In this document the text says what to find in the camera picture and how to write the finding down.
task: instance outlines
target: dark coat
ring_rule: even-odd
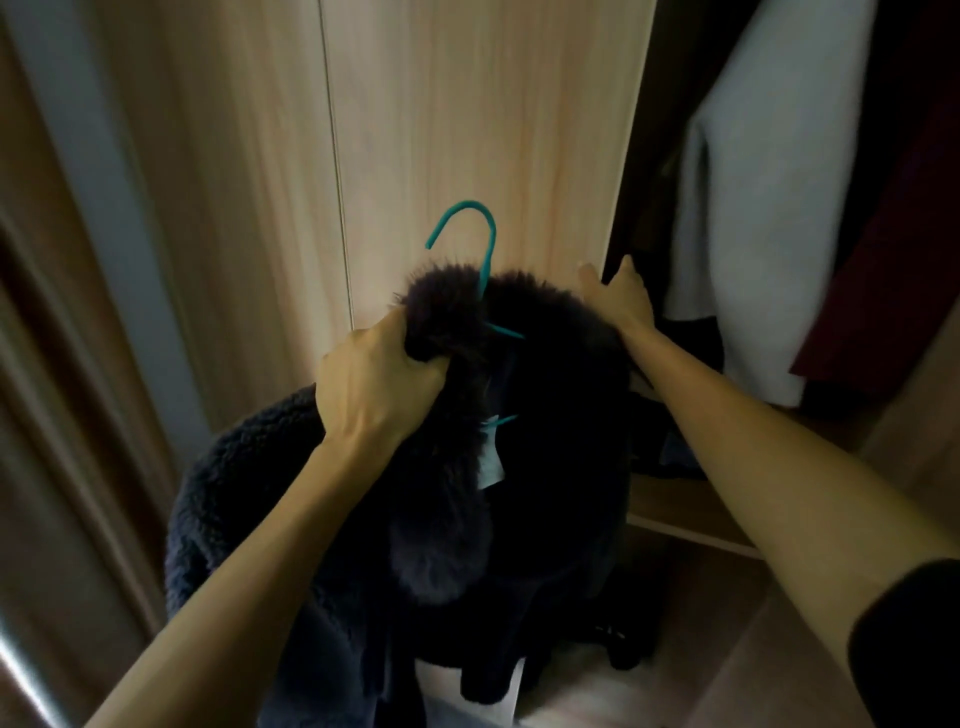
[[[548,653],[563,615],[612,565],[629,488],[626,353],[567,293],[507,274],[481,302],[476,282],[473,268],[434,269],[402,299],[407,352],[449,356],[446,386],[320,564],[261,725],[369,725],[385,696],[383,715],[399,710],[416,725],[415,655],[463,667],[464,696],[495,702],[516,659]],[[506,478],[478,490],[482,424],[514,414],[495,436]],[[323,437],[306,388],[223,435],[194,466],[170,523],[171,615]]]

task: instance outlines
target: dark clothing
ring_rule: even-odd
[[[836,276],[791,372],[896,393],[960,294],[960,3],[881,3]]]
[[[904,577],[860,618],[850,669],[876,728],[960,725],[960,561]]]
[[[450,357],[420,429],[350,514],[293,626],[261,726],[416,728],[413,660],[463,668],[496,702],[516,660],[599,591],[629,489],[629,359],[571,295],[529,276],[432,270],[407,296],[406,350]],[[494,332],[494,323],[522,333]],[[505,479],[477,487],[492,415]],[[228,432],[186,477],[166,560],[173,615],[269,513],[324,437],[312,388]]]

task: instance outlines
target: hand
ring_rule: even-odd
[[[589,263],[577,271],[584,303],[600,318],[621,333],[631,328],[653,328],[654,309],[643,279],[634,270],[634,260],[624,255],[620,270],[609,285],[600,282],[596,268]]]
[[[414,361],[403,349],[398,306],[376,326],[350,334],[317,370],[317,410],[327,438],[373,438],[390,454],[426,418],[444,388],[449,359]]]

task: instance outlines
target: black sleeve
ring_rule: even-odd
[[[903,577],[854,626],[848,660],[876,728],[960,725],[960,561]]]

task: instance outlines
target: dark red garment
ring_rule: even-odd
[[[838,246],[849,257],[793,374],[888,397],[960,295],[957,28],[960,3],[930,0],[889,60],[868,72]]]

